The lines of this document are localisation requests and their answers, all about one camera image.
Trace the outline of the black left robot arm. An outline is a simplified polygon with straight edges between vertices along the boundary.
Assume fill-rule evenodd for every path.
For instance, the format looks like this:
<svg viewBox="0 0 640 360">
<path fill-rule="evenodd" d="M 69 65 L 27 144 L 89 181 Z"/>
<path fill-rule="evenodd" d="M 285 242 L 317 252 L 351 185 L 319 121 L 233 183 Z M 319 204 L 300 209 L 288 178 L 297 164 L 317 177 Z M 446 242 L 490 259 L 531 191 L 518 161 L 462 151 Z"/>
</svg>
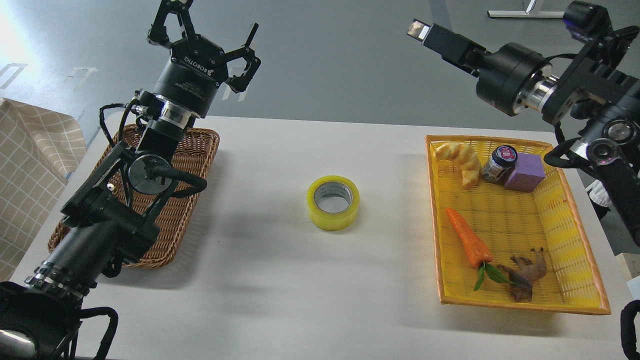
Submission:
<svg viewBox="0 0 640 360">
<path fill-rule="evenodd" d="M 1 283 L 1 358 L 73 360 L 84 319 L 106 316 L 94 358 L 105 360 L 119 316 L 111 307 L 83 309 L 103 275 L 114 278 L 156 243 L 156 221 L 170 199 L 190 198 L 205 178 L 179 170 L 172 160 L 197 119 L 208 114 L 218 89 L 246 91 L 261 60 L 245 43 L 226 52 L 195 32 L 190 0 L 163 0 L 147 42 L 167 48 L 169 60 L 153 91 L 138 90 L 127 104 L 100 109 L 109 142 L 105 159 L 61 209 L 70 232 L 24 285 Z"/>
</svg>

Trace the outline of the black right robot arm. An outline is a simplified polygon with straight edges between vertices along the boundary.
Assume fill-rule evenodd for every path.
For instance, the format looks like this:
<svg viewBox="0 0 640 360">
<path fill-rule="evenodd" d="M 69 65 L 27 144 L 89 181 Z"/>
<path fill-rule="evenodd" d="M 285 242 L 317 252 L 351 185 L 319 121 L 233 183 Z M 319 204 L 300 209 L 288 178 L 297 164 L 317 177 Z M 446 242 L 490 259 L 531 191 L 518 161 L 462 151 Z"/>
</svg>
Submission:
<svg viewBox="0 0 640 360">
<path fill-rule="evenodd" d="M 532 109 L 553 125 L 550 166 L 580 169 L 603 185 L 631 239 L 639 242 L 639 80 L 617 67 L 639 34 L 613 29 L 607 9 L 574 1 L 563 23 L 583 44 L 562 54 L 570 64 L 550 75 L 551 57 L 518 43 L 490 52 L 436 23 L 414 19 L 407 34 L 445 62 L 478 79 L 478 98 L 508 116 Z"/>
</svg>

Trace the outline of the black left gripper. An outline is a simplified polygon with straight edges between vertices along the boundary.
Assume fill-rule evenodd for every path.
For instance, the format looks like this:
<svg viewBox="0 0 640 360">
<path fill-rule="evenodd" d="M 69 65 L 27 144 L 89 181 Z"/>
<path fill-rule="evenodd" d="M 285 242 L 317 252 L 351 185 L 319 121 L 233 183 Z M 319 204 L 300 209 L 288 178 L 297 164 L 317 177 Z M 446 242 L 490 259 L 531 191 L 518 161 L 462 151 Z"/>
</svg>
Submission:
<svg viewBox="0 0 640 360">
<path fill-rule="evenodd" d="M 170 57 L 153 87 L 153 94 L 205 117 L 222 82 L 234 93 L 245 92 L 262 64 L 251 48 L 259 24 L 254 23 L 246 41 L 225 55 L 226 63 L 242 59 L 240 75 L 229 75 L 227 65 L 217 57 L 224 50 L 216 43 L 196 34 L 190 16 L 192 0 L 162 0 L 147 33 L 147 43 L 170 49 Z M 175 15 L 182 39 L 170 41 L 165 25 L 167 16 Z"/>
</svg>

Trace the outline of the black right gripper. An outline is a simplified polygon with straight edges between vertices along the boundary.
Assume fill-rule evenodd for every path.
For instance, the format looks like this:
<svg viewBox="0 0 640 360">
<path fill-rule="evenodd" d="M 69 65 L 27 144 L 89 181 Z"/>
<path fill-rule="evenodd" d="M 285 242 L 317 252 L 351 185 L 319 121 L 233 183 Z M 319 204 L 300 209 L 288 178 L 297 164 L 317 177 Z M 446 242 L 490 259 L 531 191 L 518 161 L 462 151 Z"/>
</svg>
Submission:
<svg viewBox="0 0 640 360">
<path fill-rule="evenodd" d="M 485 47 L 437 23 L 413 19 L 406 34 L 439 54 L 455 68 L 478 78 L 475 93 L 485 103 L 513 117 L 523 109 L 518 102 L 541 77 L 551 74 L 550 61 L 519 43 L 508 43 L 487 54 Z"/>
</svg>

